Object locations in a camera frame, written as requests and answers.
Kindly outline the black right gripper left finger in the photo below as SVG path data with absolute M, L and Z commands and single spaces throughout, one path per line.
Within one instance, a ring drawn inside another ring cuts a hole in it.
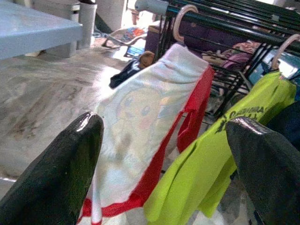
M 75 119 L 0 200 L 0 225 L 76 225 L 103 140 L 102 118 Z

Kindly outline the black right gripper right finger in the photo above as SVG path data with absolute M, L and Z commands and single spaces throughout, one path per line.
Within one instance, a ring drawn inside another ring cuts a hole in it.
M 237 172 L 265 225 L 300 225 L 300 151 L 247 117 L 226 126 Z

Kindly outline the white red cartoon print shirt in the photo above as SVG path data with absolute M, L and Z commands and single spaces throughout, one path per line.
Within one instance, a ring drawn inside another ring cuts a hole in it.
M 142 207 L 157 185 L 167 148 L 183 151 L 198 136 L 214 69 L 180 44 L 100 100 L 104 134 L 80 218 Z

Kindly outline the navy blue shirt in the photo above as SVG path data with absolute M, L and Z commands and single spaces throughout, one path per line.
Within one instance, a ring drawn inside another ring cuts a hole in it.
M 296 83 L 295 102 L 275 116 L 267 127 L 282 134 L 298 151 L 300 151 L 300 74 L 292 78 Z

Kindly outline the lime green printed shirt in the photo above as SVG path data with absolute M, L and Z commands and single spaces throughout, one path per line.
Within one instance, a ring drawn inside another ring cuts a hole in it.
M 173 161 L 143 205 L 147 225 L 186 225 L 199 210 L 211 217 L 236 170 L 225 132 L 231 119 L 245 116 L 267 124 L 295 101 L 296 85 L 266 74 L 251 91 Z

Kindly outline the blue storage bag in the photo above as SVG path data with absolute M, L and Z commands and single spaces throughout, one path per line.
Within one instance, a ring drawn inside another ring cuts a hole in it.
M 252 84 L 271 72 L 271 64 L 277 50 L 271 50 L 249 76 Z M 278 59 L 278 69 L 282 77 L 300 86 L 300 56 L 283 52 Z

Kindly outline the magenta cloth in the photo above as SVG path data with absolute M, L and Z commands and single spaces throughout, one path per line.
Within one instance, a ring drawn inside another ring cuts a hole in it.
M 237 43 L 223 52 L 220 50 L 216 52 L 206 51 L 201 56 L 202 59 L 212 65 L 229 70 L 240 70 L 250 60 L 260 45 L 261 43 L 259 42 L 247 40 L 246 42 Z

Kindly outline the small child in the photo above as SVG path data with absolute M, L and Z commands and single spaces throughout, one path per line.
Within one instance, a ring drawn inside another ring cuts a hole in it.
M 154 61 L 155 54 L 151 51 L 145 51 L 140 56 L 134 57 L 129 63 L 122 69 L 121 72 L 110 78 L 109 87 L 115 89 L 121 83 L 132 77 L 136 73 L 150 66 Z

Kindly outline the light blue folding table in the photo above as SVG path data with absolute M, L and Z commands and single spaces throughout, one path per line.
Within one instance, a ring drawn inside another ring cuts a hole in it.
M 82 25 L 0 0 L 0 60 L 82 39 Z

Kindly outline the black metal drying rack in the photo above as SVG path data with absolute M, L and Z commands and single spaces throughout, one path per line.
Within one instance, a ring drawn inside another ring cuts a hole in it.
M 293 34 L 300 34 L 300 12 L 268 5 L 255 0 L 166 0 L 167 8 L 159 27 L 157 57 L 172 44 L 173 24 L 181 7 L 194 5 L 198 13 L 187 12 L 182 21 L 219 30 L 247 40 L 261 43 L 250 60 L 240 70 L 229 70 L 212 65 L 215 75 L 211 99 L 206 115 L 216 120 L 249 90 L 246 79 L 273 49 Z M 201 57 L 204 51 L 188 47 Z

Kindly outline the narrow grey plastic bin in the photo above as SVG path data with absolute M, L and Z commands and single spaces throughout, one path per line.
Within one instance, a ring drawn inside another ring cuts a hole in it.
M 79 23 L 82 24 L 82 39 L 77 42 L 77 49 L 90 48 L 94 32 L 96 10 L 98 5 L 92 0 L 79 0 Z

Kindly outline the colourful baby bouncer seat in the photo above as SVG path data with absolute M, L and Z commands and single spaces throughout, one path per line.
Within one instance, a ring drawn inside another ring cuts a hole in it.
M 120 46 L 126 46 L 127 51 L 124 56 L 134 58 L 144 52 L 144 47 L 142 49 L 139 49 L 137 47 L 133 47 L 133 45 L 139 39 L 145 40 L 147 37 L 147 33 L 147 27 L 132 26 L 120 28 L 112 32 L 111 34 L 108 34 L 102 46 L 112 49 L 118 48 Z

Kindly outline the wide grey plastic bin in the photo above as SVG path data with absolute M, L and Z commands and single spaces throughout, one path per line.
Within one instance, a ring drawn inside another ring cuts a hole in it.
M 79 21 L 80 2 L 78 0 L 33 0 L 35 10 L 68 19 Z M 46 53 L 61 58 L 69 58 L 76 52 L 77 42 L 71 42 L 46 49 Z

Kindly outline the purple sofa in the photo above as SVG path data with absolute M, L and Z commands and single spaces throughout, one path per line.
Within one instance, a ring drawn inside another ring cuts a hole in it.
M 217 50 L 225 51 L 229 47 L 244 41 L 242 38 L 235 35 L 185 21 L 180 23 L 179 32 L 185 37 L 184 43 L 188 47 L 204 52 L 215 52 Z M 145 49 L 155 52 L 157 50 L 158 41 L 159 22 L 157 21 L 148 27 Z

